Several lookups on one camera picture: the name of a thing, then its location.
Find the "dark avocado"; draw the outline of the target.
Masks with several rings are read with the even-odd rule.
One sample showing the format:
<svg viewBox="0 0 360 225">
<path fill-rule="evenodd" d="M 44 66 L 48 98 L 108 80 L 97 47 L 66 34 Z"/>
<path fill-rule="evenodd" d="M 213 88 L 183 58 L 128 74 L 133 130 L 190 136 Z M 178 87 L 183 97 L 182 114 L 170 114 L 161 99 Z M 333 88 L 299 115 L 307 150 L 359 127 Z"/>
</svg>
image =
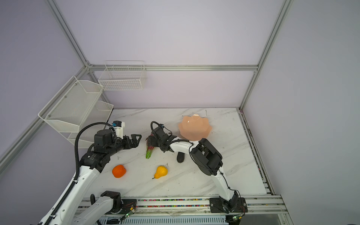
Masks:
<svg viewBox="0 0 360 225">
<path fill-rule="evenodd" d="M 176 159 L 178 163 L 183 163 L 185 159 L 185 154 L 182 152 L 178 152 Z"/>
</svg>

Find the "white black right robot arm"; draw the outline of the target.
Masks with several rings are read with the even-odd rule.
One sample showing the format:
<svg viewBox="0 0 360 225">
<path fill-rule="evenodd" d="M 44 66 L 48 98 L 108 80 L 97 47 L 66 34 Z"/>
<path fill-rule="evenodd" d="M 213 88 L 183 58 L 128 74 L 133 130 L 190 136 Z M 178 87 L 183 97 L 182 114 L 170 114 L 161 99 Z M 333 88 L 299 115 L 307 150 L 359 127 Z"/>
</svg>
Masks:
<svg viewBox="0 0 360 225">
<path fill-rule="evenodd" d="M 234 212 L 238 206 L 240 194 L 228 185 L 220 152 L 206 138 L 190 141 L 174 136 L 172 133 L 168 134 L 164 129 L 165 126 L 162 124 L 159 124 L 157 128 L 151 128 L 151 134 L 147 138 L 147 147 L 158 147 L 162 152 L 189 155 L 200 171 L 210 176 L 215 183 L 222 205 L 220 210 L 225 213 Z"/>
</svg>

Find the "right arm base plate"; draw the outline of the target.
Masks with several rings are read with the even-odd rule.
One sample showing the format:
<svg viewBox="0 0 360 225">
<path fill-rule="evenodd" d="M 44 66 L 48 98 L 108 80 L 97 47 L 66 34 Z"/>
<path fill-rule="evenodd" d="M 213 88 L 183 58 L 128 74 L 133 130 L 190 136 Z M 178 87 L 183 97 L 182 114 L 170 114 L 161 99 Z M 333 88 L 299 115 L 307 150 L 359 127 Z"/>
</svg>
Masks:
<svg viewBox="0 0 360 225">
<path fill-rule="evenodd" d="M 210 198 L 211 213 L 247 213 L 248 207 L 245 198 L 226 201 L 222 198 Z"/>
</svg>

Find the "pink dragon fruit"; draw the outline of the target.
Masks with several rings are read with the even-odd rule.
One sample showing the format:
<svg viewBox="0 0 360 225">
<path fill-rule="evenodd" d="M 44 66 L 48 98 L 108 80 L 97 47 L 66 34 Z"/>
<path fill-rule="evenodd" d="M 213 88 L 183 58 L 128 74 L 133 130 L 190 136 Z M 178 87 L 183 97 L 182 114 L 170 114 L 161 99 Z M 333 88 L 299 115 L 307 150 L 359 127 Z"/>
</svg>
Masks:
<svg viewBox="0 0 360 225">
<path fill-rule="evenodd" d="M 152 152 L 153 150 L 155 149 L 155 147 L 158 146 L 158 142 L 157 142 L 157 139 L 156 139 L 156 146 L 147 146 L 146 145 L 146 159 L 149 159 L 152 155 Z"/>
</svg>

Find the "yellow pear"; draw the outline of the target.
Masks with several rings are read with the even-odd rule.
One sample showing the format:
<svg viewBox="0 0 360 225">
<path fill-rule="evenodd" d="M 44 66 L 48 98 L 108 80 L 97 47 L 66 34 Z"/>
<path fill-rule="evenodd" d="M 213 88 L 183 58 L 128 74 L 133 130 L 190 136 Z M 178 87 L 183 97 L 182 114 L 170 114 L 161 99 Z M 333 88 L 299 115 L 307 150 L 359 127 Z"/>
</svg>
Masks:
<svg viewBox="0 0 360 225">
<path fill-rule="evenodd" d="M 159 166 L 156 169 L 153 179 L 159 179 L 168 174 L 168 169 L 165 166 Z"/>
</svg>

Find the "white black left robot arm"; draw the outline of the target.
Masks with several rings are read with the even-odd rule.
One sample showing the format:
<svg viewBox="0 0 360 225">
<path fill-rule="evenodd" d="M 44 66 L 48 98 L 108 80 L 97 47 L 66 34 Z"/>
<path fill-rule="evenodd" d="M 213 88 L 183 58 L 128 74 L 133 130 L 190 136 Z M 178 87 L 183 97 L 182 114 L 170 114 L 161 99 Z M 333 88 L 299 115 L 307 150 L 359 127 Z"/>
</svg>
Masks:
<svg viewBox="0 0 360 225">
<path fill-rule="evenodd" d="M 52 209 L 40 220 L 41 225 L 93 225 L 105 214 L 121 214 L 123 221 L 135 212 L 137 201 L 123 202 L 121 194 L 103 192 L 98 199 L 91 198 L 91 206 L 80 215 L 76 211 L 92 183 L 102 173 L 110 157 L 121 150 L 136 148 L 141 135 L 123 136 L 121 127 L 103 129 L 94 136 L 94 143 L 82 157 L 75 144 L 76 172 L 66 190 Z"/>
</svg>

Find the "orange fruit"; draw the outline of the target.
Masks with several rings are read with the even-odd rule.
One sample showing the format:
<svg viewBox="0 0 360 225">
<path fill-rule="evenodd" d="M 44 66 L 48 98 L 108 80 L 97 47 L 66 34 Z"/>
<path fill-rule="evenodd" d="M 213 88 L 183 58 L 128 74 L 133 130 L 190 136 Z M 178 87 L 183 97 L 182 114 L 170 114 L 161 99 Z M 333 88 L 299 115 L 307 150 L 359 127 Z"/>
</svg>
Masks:
<svg viewBox="0 0 360 225">
<path fill-rule="evenodd" d="M 117 165 L 112 169 L 112 174 L 115 178 L 121 178 L 126 174 L 127 170 L 124 165 Z"/>
</svg>

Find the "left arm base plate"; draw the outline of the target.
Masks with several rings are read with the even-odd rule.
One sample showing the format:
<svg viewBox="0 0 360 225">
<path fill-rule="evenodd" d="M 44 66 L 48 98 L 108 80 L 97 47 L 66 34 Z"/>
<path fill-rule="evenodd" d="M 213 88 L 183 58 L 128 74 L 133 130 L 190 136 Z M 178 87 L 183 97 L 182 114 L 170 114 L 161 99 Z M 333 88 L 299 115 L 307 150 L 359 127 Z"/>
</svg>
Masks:
<svg viewBox="0 0 360 225">
<path fill-rule="evenodd" d="M 109 214 L 126 214 L 130 211 L 130 208 L 135 208 L 137 205 L 136 199 L 121 199 L 115 200 L 112 209 L 108 212 Z"/>
</svg>

